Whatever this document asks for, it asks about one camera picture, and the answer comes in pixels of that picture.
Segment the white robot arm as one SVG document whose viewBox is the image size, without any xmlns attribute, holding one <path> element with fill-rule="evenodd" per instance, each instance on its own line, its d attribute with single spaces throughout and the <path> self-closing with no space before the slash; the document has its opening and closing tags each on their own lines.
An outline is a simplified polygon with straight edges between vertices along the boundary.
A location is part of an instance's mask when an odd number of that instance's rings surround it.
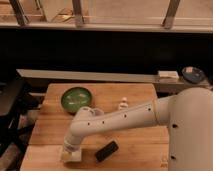
<svg viewBox="0 0 213 171">
<path fill-rule="evenodd" d="M 90 135 L 157 125 L 169 131 L 168 171 L 213 171 L 213 91 L 201 87 L 108 114 L 82 107 L 71 120 L 63 150 L 79 151 Z"/>
</svg>

